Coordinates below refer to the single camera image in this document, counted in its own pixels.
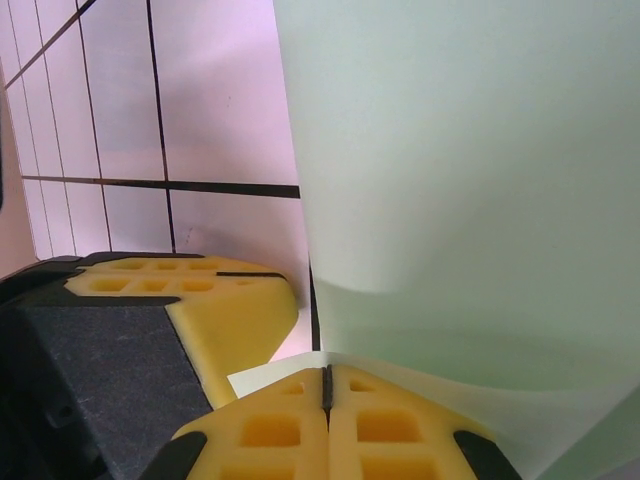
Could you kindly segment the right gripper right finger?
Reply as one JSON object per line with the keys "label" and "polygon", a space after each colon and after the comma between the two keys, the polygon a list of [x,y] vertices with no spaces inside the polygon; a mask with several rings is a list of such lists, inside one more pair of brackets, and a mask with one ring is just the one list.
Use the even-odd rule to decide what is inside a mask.
{"label": "right gripper right finger", "polygon": [[327,368],[330,479],[519,479],[484,426],[364,370]]}

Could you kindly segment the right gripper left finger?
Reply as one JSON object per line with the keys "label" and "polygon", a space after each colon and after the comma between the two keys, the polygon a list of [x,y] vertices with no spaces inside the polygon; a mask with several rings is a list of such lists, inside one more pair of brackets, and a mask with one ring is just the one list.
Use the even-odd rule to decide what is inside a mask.
{"label": "right gripper left finger", "polygon": [[331,370],[308,368],[181,427],[144,479],[327,479]]}

